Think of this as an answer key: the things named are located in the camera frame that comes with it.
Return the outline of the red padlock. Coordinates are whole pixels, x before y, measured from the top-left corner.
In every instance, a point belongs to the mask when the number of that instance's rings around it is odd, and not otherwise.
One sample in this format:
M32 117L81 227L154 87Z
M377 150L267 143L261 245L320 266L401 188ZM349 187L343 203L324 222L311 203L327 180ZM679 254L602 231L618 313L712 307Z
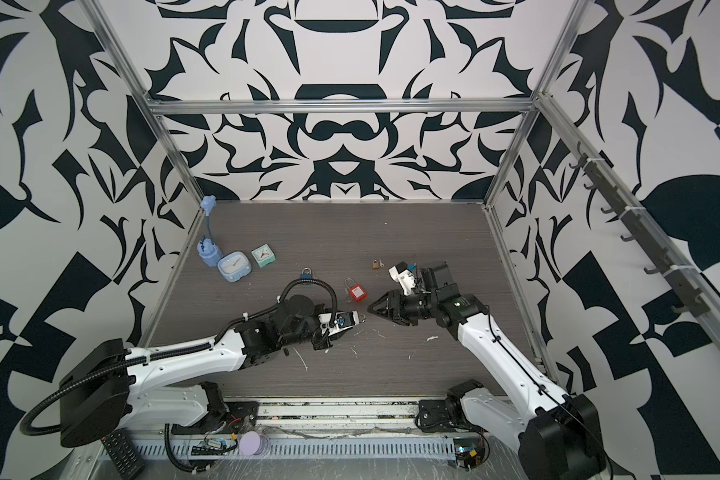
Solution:
M346 291L346 302L361 302L367 297L366 290L353 278L348 277L344 281Z

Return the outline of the black padlock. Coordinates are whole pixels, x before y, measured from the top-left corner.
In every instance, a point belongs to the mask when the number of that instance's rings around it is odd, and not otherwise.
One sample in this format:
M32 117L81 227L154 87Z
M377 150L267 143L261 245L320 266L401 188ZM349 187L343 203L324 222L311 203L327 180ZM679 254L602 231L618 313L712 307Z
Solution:
M352 313L353 327L360 327L366 321L366 318L367 316L365 314L354 311Z

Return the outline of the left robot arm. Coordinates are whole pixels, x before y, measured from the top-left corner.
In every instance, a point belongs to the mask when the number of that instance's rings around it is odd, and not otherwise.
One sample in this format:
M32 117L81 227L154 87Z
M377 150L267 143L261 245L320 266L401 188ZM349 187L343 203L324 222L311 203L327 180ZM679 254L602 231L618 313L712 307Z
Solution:
M207 376L262 365L292 345L327 350L359 323L358 312L341 310L328 283L298 278L272 306L229 321L214 336L151 348L128 348L119 339L101 343L25 413L19 430L57 434L65 448L119 428L202 424L213 430L227 406Z

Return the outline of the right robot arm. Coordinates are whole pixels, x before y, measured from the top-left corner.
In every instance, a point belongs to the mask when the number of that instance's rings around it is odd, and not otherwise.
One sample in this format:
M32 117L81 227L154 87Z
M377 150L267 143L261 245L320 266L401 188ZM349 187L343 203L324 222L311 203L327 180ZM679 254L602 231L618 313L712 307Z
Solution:
M506 337L489 308L475 296L404 295L391 290L369 313L398 325L433 319L470 351L507 395L461 384L455 401L464 420L515 451L529 479L593 479L615 473L606 453L597 408L572 396L542 373Z

